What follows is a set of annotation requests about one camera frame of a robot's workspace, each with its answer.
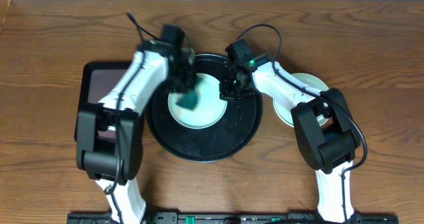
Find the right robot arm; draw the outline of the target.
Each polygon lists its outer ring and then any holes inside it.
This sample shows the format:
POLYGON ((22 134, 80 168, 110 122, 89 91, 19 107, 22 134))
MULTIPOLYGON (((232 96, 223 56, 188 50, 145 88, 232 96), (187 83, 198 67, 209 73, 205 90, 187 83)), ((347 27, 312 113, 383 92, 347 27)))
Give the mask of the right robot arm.
POLYGON ((350 202, 350 172, 363 135, 353 121, 344 95, 303 83, 267 54, 255 55, 239 38, 225 52, 230 72, 220 85, 220 98, 248 99, 264 93, 290 111, 298 149, 316 173, 319 215, 327 222, 348 223, 354 210, 350 202))

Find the light blue plate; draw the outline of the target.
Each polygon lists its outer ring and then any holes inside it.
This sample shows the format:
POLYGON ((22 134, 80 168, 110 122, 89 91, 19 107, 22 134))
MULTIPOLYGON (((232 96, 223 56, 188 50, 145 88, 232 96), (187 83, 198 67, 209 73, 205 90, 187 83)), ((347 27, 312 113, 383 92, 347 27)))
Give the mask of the light blue plate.
MULTIPOLYGON (((322 81, 321 79, 319 79, 318 77, 311 75, 311 74, 306 74, 306 73, 294 73, 293 74, 294 77, 296 77, 298 80, 300 80, 301 82, 311 86, 311 87, 315 87, 318 88, 320 90, 323 91, 327 91, 329 89, 329 87, 327 86, 327 84, 322 81)), ((276 114, 278 115, 278 117, 288 126, 293 127, 293 120, 292 120, 292 114, 291 112, 286 109, 285 107, 283 107, 282 105, 280 105, 276 100, 273 100, 273 105, 274 105, 274 110, 276 112, 276 114)))
POLYGON ((219 121, 227 109, 227 102, 219 98, 220 81, 209 75, 197 73, 200 82, 195 91, 198 102, 195 109, 186 109, 177 105, 183 93, 168 95, 168 109, 171 116, 181 125, 189 129, 204 129, 219 121))

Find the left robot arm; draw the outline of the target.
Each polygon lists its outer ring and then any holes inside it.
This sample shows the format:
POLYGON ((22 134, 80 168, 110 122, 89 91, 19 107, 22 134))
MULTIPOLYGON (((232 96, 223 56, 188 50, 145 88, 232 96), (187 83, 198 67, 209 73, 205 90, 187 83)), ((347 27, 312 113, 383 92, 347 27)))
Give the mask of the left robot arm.
POLYGON ((116 86, 97 103, 79 106, 77 167, 102 188, 116 223, 141 223, 146 211, 136 180, 144 108, 161 85, 172 93, 195 87, 195 52, 183 46, 185 37, 180 27, 164 25, 158 38, 142 39, 116 86))

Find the green sponge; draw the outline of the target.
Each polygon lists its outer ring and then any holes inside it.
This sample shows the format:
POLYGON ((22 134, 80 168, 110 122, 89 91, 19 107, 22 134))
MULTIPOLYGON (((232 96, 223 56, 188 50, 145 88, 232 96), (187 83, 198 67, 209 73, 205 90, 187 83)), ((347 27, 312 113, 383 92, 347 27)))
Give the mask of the green sponge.
POLYGON ((197 104, 199 102, 198 94, 197 94, 197 87, 198 85, 203 81, 203 78, 198 76, 197 81, 193 87, 193 89, 187 93, 184 93, 181 95, 175 102, 175 104, 178 107, 194 110, 197 107, 197 104))

